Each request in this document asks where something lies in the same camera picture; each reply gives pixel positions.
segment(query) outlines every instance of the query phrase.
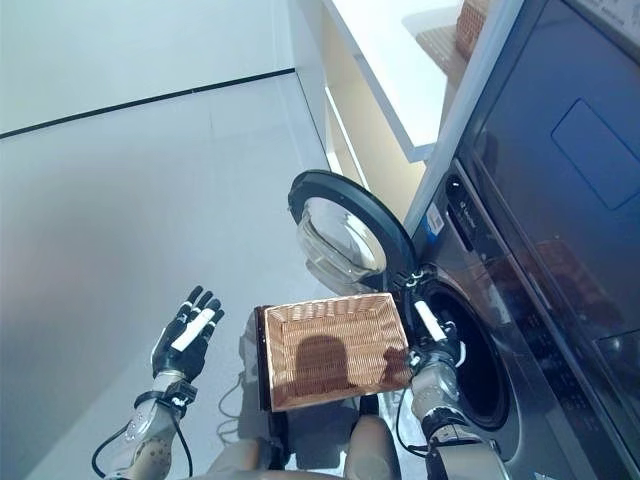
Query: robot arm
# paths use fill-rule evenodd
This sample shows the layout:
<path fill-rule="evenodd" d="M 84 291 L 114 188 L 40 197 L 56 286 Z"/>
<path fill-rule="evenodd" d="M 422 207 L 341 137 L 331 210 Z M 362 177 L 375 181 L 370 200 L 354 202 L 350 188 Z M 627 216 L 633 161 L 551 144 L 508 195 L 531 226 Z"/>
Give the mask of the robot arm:
<path fill-rule="evenodd" d="M 136 399 L 135 412 L 122 431 L 124 435 L 107 474 L 97 466 L 97 456 L 109 441 L 96 450 L 92 464 L 99 476 L 129 480 L 166 478 L 176 433 L 185 445 L 179 421 L 195 400 L 197 389 L 191 382 L 202 372 L 209 340 L 224 315 L 220 301 L 209 291 L 200 297 L 202 291 L 202 287 L 196 287 L 162 331 L 151 352 L 153 387 Z M 191 475 L 191 458 L 188 453 L 187 456 Z"/>
<path fill-rule="evenodd" d="M 410 352 L 410 365 L 415 372 L 411 410 L 427 440 L 428 478 L 508 480 L 502 460 L 471 431 L 458 403 L 456 367 L 464 362 L 465 346 L 458 341 L 455 325 L 435 328 L 435 317 L 426 304 L 415 307 L 432 337 Z"/>

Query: white wall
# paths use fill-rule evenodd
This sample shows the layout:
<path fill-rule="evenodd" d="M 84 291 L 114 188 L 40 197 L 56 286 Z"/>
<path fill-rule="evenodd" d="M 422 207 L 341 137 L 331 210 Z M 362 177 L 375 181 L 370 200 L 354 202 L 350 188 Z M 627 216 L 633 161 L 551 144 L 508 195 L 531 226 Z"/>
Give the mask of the white wall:
<path fill-rule="evenodd" d="M 0 132 L 292 66 L 285 0 L 1 0 Z"/>

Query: robot finger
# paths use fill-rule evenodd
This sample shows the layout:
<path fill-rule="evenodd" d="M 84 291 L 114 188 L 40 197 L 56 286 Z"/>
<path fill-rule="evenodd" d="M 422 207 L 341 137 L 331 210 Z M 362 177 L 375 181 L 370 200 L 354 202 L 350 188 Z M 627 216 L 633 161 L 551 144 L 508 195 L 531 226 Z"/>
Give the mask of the robot finger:
<path fill-rule="evenodd" d="M 187 324 L 187 328 L 185 331 L 176 338 L 171 346 L 176 350 L 183 352 L 185 348 L 187 348 L 193 340 L 195 340 L 198 335 L 202 333 L 204 327 L 209 323 L 210 320 L 215 316 L 216 310 L 220 308 L 220 300 L 217 298 L 212 299 L 205 308 L 191 321 Z"/>
<path fill-rule="evenodd" d="M 198 300 L 198 303 L 191 308 L 191 312 L 189 313 L 189 317 L 187 319 L 187 322 L 193 321 L 194 318 L 196 318 L 198 315 L 200 315 L 200 312 L 202 312 L 202 310 L 204 310 L 205 305 L 207 304 L 207 302 L 209 300 L 211 300 L 212 297 L 213 297 L 213 293 L 211 291 L 207 290 L 204 293 L 204 295 L 202 295 L 202 297 L 200 297 L 200 300 Z"/>
<path fill-rule="evenodd" d="M 209 320 L 209 322 L 202 329 L 202 338 L 204 338 L 207 343 L 209 343 L 209 340 L 211 340 L 211 335 L 213 335 L 213 331 L 215 330 L 216 325 L 218 325 L 222 317 L 224 317 L 224 310 L 217 310 L 211 320 Z"/>
<path fill-rule="evenodd" d="M 193 304 L 195 303 L 196 299 L 202 293 L 202 290 L 203 288 L 200 285 L 197 285 L 193 290 L 191 290 L 191 293 L 189 294 L 187 299 L 182 302 L 182 305 L 180 305 L 178 313 L 176 313 L 176 320 L 180 320 L 183 323 L 187 321 L 189 312 L 193 308 Z"/>

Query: washing machine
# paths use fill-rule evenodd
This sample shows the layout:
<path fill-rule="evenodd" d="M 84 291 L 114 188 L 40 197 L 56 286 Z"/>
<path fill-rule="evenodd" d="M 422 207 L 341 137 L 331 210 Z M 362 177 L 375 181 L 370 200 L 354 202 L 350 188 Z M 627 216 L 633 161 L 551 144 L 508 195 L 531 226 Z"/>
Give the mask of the washing machine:
<path fill-rule="evenodd" d="M 289 193 L 329 288 L 392 292 L 410 342 L 408 288 L 454 321 L 464 413 L 514 479 L 640 478 L 639 27 L 637 2 L 525 2 L 411 235 L 330 172 Z"/>

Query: baseboard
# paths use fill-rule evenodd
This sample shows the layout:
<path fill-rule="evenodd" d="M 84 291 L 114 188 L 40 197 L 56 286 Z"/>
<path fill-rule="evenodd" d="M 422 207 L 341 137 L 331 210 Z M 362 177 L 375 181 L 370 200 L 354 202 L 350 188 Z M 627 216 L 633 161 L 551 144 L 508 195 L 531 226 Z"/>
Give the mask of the baseboard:
<path fill-rule="evenodd" d="M 40 130 L 41 128 L 51 127 L 53 125 L 60 125 L 61 123 L 72 122 L 73 120 L 79 120 L 81 118 L 93 117 L 94 115 L 102 115 L 103 113 L 109 113 L 116 110 L 122 110 L 124 108 L 136 107 L 138 105 L 144 105 L 145 103 L 158 102 L 160 100 L 167 100 L 168 98 L 181 97 L 183 95 L 189 95 L 192 93 L 206 92 L 207 90 L 215 90 L 217 88 L 230 87 L 232 85 L 240 85 L 242 83 L 255 82 L 256 80 L 263 80 L 265 78 L 277 77 L 279 75 L 287 75 L 289 73 L 295 73 L 294 68 L 285 68 L 283 70 L 276 70 L 268 73 L 261 73 L 259 75 L 251 75 L 249 77 L 238 78 L 235 80 L 227 80 L 226 82 L 212 83 L 211 85 L 203 85 L 201 87 L 190 88 L 188 90 L 181 90 L 179 92 L 165 93 L 164 95 L 156 95 L 155 97 L 143 98 L 141 100 L 134 100 L 132 102 L 121 103 L 119 105 L 113 105 L 111 107 L 98 108 L 96 110 L 90 110 L 88 112 L 76 113 L 75 115 L 69 115 L 68 117 L 58 118 L 56 120 L 49 120 L 48 122 L 38 123 L 28 127 L 18 128 L 17 130 L 11 130 L 9 132 L 0 133 L 0 140 L 3 138 L 13 137 L 20 135 L 21 133 L 33 132 L 34 130 Z"/>

